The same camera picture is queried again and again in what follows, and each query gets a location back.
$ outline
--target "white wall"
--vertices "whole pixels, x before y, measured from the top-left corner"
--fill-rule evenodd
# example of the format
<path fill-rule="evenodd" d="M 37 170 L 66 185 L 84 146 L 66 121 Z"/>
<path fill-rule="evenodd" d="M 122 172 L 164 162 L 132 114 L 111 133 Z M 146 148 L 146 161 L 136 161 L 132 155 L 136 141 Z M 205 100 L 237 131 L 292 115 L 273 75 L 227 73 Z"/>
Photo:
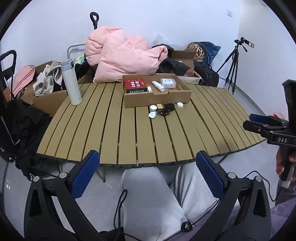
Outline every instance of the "white wall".
<path fill-rule="evenodd" d="M 240 49 L 237 85 L 262 109 L 288 118 L 281 85 L 296 80 L 296 44 L 269 7 L 257 0 L 243 0 L 239 37 L 255 44 L 246 53 Z"/>
<path fill-rule="evenodd" d="M 100 15 L 99 26 L 121 27 L 127 35 L 143 36 L 150 45 L 160 35 L 175 45 L 187 46 L 192 41 L 219 45 L 212 64 L 217 70 L 234 48 L 240 7 L 241 0 L 33 0 L 10 26 L 1 47 L 2 52 L 17 51 L 16 70 L 65 60 L 67 48 L 84 43 L 93 30 L 89 14 L 95 11 Z M 225 78 L 227 72 L 225 67 L 220 74 Z"/>

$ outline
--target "pink comforter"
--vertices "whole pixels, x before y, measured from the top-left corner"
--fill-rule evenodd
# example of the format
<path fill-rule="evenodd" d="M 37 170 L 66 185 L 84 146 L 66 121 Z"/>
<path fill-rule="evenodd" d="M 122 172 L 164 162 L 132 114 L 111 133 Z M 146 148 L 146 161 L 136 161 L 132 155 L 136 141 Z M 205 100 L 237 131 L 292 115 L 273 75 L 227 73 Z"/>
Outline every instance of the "pink comforter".
<path fill-rule="evenodd" d="M 91 66 L 98 64 L 94 83 L 121 82 L 123 74 L 155 74 L 168 50 L 148 49 L 142 37 L 127 37 L 121 28 L 102 26 L 86 39 L 85 54 Z"/>

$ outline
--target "blue textured pad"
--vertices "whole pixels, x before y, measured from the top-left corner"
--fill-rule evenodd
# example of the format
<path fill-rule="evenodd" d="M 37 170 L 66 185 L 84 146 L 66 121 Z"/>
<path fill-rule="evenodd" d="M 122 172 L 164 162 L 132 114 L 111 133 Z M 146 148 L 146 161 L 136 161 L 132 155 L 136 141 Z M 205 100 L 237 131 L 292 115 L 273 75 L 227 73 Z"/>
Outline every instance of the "blue textured pad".
<path fill-rule="evenodd" d="M 99 164 L 100 154 L 97 151 L 94 151 L 71 182 L 71 197 L 73 199 L 82 196 Z"/>
<path fill-rule="evenodd" d="M 257 123 L 269 124 L 269 117 L 265 115 L 250 114 L 249 119 L 250 121 Z"/>
<path fill-rule="evenodd" d="M 215 198 L 221 199 L 224 196 L 224 183 L 219 178 L 218 174 L 208 162 L 206 157 L 201 153 L 198 152 L 196 154 L 196 166 L 199 169 L 202 177 L 204 178 L 205 182 L 207 183 L 212 195 Z"/>

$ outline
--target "red object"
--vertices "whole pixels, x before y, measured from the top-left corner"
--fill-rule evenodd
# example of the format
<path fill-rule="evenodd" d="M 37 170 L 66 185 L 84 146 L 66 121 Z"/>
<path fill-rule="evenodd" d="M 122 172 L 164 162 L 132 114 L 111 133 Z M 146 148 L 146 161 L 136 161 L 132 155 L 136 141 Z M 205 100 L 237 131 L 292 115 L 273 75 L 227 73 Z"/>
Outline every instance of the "red object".
<path fill-rule="evenodd" d="M 137 80 L 125 80 L 124 87 L 126 89 L 126 93 L 140 93 L 147 92 L 147 86 L 142 79 Z"/>

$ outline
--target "blue gripper pad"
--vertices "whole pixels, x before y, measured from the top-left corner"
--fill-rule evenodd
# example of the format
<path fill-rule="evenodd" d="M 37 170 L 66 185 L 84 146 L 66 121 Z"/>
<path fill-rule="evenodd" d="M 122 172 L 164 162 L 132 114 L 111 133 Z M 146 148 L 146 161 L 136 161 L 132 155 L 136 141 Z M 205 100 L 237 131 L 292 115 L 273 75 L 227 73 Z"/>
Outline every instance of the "blue gripper pad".
<path fill-rule="evenodd" d="M 97 170 L 100 164 L 100 154 L 97 151 L 90 151 L 87 156 L 81 161 L 81 163 L 76 164 L 73 169 L 77 166 L 76 170 L 70 171 L 69 174 L 75 175 L 71 178 L 71 197 L 73 199 L 79 198 L 84 193 L 87 185 L 89 184 L 92 176 Z"/>
<path fill-rule="evenodd" d="M 214 163 L 205 151 L 198 152 L 195 160 L 196 166 L 207 183 L 212 195 L 218 199 L 223 198 L 224 190 L 227 186 L 226 172 L 219 164 Z"/>
<path fill-rule="evenodd" d="M 257 123 L 269 124 L 269 117 L 266 115 L 250 114 L 249 119 L 250 121 L 257 122 Z"/>

